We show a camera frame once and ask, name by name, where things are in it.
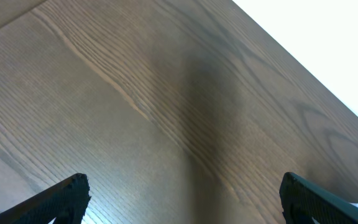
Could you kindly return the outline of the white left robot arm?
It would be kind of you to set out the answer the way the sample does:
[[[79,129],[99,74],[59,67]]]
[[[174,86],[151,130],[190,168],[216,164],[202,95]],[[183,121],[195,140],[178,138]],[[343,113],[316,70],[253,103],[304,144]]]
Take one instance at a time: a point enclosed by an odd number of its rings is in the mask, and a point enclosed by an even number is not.
[[[81,223],[91,199],[85,174],[77,173],[0,213],[3,223]],[[358,202],[349,203],[292,172],[279,190],[287,223],[358,223]]]

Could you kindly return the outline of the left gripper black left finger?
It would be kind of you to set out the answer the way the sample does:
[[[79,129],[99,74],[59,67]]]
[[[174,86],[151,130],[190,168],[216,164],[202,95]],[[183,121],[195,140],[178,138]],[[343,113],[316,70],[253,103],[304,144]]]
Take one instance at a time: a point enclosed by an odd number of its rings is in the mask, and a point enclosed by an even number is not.
[[[81,224],[90,199],[88,178],[77,173],[0,213],[0,224]]]

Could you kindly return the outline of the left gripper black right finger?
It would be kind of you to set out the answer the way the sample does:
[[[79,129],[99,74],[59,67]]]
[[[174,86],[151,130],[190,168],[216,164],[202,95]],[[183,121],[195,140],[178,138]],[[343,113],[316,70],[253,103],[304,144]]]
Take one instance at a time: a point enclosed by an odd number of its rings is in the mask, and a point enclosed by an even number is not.
[[[358,206],[292,172],[279,190],[286,224],[358,223]]]

